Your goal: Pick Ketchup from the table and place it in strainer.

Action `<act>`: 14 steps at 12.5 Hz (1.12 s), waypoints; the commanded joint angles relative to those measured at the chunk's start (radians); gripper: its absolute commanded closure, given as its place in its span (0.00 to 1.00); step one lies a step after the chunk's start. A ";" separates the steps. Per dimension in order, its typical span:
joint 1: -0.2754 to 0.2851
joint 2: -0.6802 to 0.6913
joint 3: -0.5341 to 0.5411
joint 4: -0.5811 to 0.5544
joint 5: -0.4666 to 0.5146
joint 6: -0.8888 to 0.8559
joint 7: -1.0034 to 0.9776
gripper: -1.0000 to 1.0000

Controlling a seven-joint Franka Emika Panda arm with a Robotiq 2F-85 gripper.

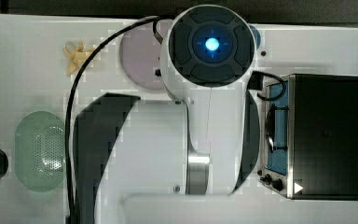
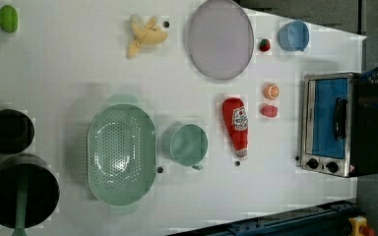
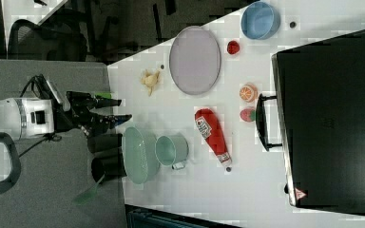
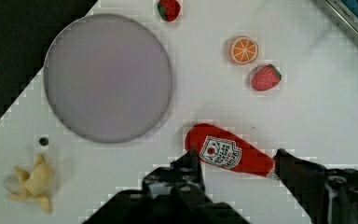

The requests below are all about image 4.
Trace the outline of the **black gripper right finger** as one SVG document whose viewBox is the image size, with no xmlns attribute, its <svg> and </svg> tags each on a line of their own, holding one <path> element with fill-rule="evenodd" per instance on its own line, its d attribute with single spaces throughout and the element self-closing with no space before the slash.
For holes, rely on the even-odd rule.
<svg viewBox="0 0 358 224">
<path fill-rule="evenodd" d="M 280 148 L 275 173 L 310 217 L 311 224 L 358 224 L 358 170 L 328 169 Z"/>
</svg>

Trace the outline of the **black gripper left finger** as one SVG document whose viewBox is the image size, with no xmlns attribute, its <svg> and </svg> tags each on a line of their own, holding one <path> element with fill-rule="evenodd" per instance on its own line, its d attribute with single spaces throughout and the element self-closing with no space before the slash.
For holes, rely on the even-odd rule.
<svg viewBox="0 0 358 224">
<path fill-rule="evenodd" d="M 205 184 L 200 165 L 200 155 L 191 148 L 169 166 L 158 167 L 142 181 L 142 198 L 156 200 L 171 196 L 175 192 L 200 193 L 205 195 Z"/>
</svg>

